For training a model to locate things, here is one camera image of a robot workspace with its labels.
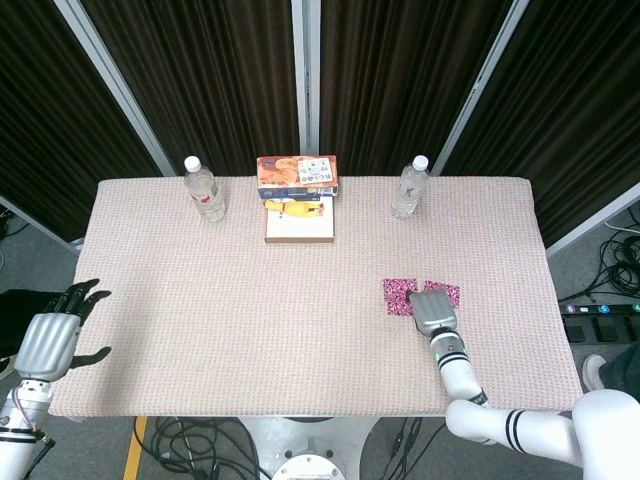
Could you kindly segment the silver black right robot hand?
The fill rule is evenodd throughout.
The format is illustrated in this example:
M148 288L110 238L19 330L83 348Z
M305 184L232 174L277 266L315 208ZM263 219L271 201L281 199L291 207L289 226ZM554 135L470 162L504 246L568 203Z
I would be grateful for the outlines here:
M408 291L405 295L411 306L417 330L432 338L441 330L455 330L457 316L444 290Z

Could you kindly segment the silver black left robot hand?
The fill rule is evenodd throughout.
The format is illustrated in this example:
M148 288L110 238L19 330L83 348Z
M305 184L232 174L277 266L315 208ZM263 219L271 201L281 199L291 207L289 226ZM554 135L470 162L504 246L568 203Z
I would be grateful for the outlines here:
M52 383L70 369L97 364L111 353L111 346L103 346L93 354L75 354L91 311L111 295L109 290L90 292L99 282L94 278L73 284L32 317L15 361L21 378Z

